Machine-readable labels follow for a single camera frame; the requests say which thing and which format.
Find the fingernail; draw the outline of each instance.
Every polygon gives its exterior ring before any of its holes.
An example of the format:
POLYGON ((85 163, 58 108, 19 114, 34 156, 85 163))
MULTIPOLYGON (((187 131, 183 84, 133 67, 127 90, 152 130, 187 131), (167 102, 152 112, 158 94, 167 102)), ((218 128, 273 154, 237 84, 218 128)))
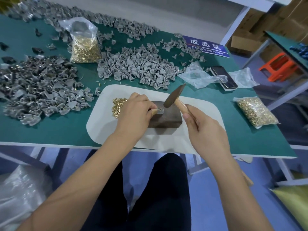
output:
POLYGON ((190 115, 188 114, 188 113, 183 113, 183 118, 184 118, 184 120, 186 120, 187 118, 189 118, 190 117, 190 115))

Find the phone screen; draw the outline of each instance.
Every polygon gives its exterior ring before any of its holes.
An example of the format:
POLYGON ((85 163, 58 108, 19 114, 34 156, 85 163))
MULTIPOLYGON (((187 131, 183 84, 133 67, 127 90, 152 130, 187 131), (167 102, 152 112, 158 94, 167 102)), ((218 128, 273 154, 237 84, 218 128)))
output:
POLYGON ((228 78, 227 82, 221 83, 226 89, 235 89, 237 88, 237 84, 234 82, 234 80, 231 78, 231 76, 228 74, 228 72, 225 70, 222 66, 212 66, 212 70, 215 73, 215 75, 225 75, 228 78))

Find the plastic bag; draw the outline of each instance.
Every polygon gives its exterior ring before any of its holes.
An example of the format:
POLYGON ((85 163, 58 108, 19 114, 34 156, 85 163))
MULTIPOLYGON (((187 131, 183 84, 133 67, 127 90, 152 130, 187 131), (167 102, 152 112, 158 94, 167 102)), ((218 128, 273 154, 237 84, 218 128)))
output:
POLYGON ((0 230, 17 229, 51 193, 52 182, 44 171, 19 165, 0 180, 0 230))
POLYGON ((82 17, 59 21, 61 27, 70 32, 72 37, 71 62, 92 63, 101 58, 96 38, 97 27, 82 17))
POLYGON ((204 88, 210 83, 227 82, 227 76, 210 76, 208 73, 202 70, 198 61, 191 63, 186 68, 186 72, 178 75, 185 82, 193 85, 195 88, 204 88))
POLYGON ((236 82, 238 88, 251 88, 260 85, 253 80, 252 74, 248 67, 235 72, 228 72, 228 74, 236 82))
POLYGON ((279 124, 277 118, 263 104, 259 97, 233 98, 250 123, 257 129, 269 124, 279 124))

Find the hammer head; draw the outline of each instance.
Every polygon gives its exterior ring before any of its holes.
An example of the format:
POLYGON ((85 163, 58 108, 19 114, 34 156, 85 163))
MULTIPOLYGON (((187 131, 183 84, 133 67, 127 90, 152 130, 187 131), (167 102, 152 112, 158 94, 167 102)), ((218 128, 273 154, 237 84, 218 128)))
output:
POLYGON ((169 108, 174 101, 181 95, 184 87, 185 87, 186 83, 180 85, 177 89, 175 89, 166 99, 166 101, 164 102, 164 106, 166 108, 169 108))

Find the white mat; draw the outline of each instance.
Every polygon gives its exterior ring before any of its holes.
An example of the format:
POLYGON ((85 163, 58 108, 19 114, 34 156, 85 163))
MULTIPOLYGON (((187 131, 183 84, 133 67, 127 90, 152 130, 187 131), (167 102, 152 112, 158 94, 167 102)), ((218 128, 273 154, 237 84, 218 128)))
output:
MULTIPOLYGON (((115 98, 129 98, 133 92, 145 94, 149 100, 153 101, 165 101, 169 96, 167 93, 125 85, 114 84, 106 86, 100 94, 87 122, 87 132, 94 142, 103 144, 116 128, 117 119, 112 116, 111 111, 113 106, 112 100, 115 98)), ((183 96, 180 96, 180 99, 185 104, 199 108, 225 128, 219 110, 212 103, 183 96)), ((196 154, 195 149, 190 143, 184 119, 179 128, 148 128, 135 147, 155 149, 161 152, 196 154)))

